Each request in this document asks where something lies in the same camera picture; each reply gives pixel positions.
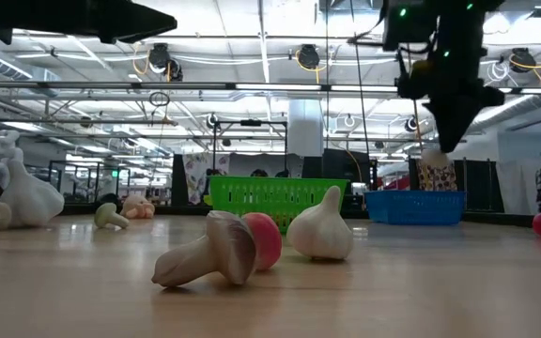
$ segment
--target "metal beam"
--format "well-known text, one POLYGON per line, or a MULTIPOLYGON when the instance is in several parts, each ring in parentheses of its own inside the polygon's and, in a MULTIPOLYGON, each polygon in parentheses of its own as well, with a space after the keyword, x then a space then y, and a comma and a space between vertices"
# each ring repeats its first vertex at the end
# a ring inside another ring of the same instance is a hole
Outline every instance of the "metal beam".
MULTIPOLYGON (((67 138, 67 139, 119 139, 127 137, 139 137, 148 140, 213 140, 211 135, 203 136, 193 136, 193 135, 113 135, 113 134, 55 134, 55 133, 21 133, 21 137, 26 138, 43 138, 43 137, 54 137, 54 138, 67 138)), ((233 141, 283 141, 284 137, 276 135, 260 135, 260 136, 217 136, 218 140, 233 140, 233 141)), ((329 138, 330 141, 335 142, 365 142, 363 137, 336 137, 332 136, 329 138)), ((368 138, 369 142, 391 142, 391 143, 410 143, 416 142, 414 139, 389 139, 389 138, 377 138, 372 137, 368 138)), ((437 143, 437 140, 427 141, 426 143, 437 143)))

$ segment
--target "wall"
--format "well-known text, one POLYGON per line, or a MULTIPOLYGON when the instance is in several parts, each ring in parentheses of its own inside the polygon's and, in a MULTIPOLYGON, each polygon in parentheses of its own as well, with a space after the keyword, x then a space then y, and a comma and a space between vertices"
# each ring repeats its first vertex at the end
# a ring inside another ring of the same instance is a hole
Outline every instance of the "wall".
POLYGON ((541 160, 541 132, 504 132, 498 135, 500 161, 541 160))

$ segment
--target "yellow cable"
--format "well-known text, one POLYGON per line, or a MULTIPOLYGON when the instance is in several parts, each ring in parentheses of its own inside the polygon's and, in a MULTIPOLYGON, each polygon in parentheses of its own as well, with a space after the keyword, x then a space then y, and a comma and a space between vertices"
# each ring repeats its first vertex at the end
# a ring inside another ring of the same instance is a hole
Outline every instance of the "yellow cable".
MULTIPOLYGON (((133 56, 137 56, 137 52, 139 52, 139 45, 138 44, 135 44, 135 53, 133 54, 133 56)), ((146 67, 143 69, 143 70, 139 70, 137 68, 137 64, 135 63, 135 61, 137 61, 136 59, 133 59, 132 60, 132 67, 135 69, 135 71, 137 72, 137 74, 139 75, 146 75, 147 73, 147 68, 149 67, 149 51, 147 51, 147 56, 146 56, 146 67)))
POLYGON ((540 76, 540 73, 537 72, 537 70, 533 69, 533 72, 535 73, 535 76, 537 76, 538 79, 540 79, 540 82, 541 82, 541 76, 540 76))
POLYGON ((513 61, 513 56, 515 56, 515 55, 512 54, 512 55, 508 58, 508 61, 510 61, 510 63, 512 63, 512 64, 515 65, 515 66, 523 67, 523 68, 525 68, 525 69, 541 69, 541 66, 523 65, 523 64, 520 64, 519 62, 515 62, 515 61, 513 61))

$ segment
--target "metal frame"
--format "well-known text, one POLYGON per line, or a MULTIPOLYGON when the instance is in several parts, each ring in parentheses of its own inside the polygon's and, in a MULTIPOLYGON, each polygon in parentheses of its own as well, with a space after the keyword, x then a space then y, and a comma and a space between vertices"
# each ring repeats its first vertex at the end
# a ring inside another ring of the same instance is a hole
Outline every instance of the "metal frame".
MULTIPOLYGON (((270 128, 275 131, 278 135, 279 135, 279 139, 280 140, 284 140, 285 141, 285 153, 284 153, 284 170, 287 170, 287 122, 286 121, 260 121, 260 120, 241 120, 239 123, 240 125, 242 126, 248 126, 248 122, 253 123, 259 123, 260 125, 269 125, 270 128), (285 129, 286 129, 286 136, 283 137, 281 135, 281 133, 279 131, 277 131, 275 128, 273 128, 272 126, 283 126, 285 129)), ((235 121, 214 121, 214 126, 213 126, 213 137, 212 137, 212 170, 216 170, 216 143, 217 141, 219 140, 219 137, 217 136, 217 132, 218 132, 218 129, 222 126, 222 125, 228 125, 228 127, 226 128, 226 130, 224 130, 223 132, 227 131, 228 129, 230 129, 231 127, 233 127, 234 125, 236 125, 238 122, 235 122, 235 121)))

